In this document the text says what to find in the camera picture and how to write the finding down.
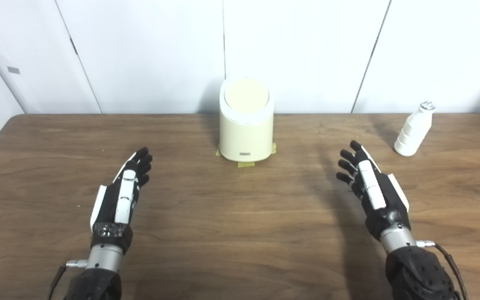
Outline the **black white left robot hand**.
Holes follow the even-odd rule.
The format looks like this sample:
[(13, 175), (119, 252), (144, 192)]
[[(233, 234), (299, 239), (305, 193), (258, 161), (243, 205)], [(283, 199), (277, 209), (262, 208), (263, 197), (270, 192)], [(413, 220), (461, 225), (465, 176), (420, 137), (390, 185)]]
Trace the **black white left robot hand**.
[(90, 228), (91, 247), (114, 245), (126, 254), (131, 247), (131, 221), (140, 190), (149, 182), (152, 154), (147, 147), (134, 152), (120, 167), (109, 185), (101, 185), (92, 209)]

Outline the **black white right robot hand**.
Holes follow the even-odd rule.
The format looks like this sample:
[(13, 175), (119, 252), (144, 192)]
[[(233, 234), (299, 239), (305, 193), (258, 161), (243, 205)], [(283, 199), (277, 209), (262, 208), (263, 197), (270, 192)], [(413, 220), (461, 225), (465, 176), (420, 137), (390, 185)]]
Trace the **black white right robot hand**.
[(352, 140), (349, 146), (354, 152), (341, 150), (338, 165), (345, 172), (337, 172), (336, 177), (360, 200), (368, 232), (379, 241), (381, 234), (391, 227), (410, 230), (404, 193), (396, 188), (390, 175), (380, 171), (362, 144)]

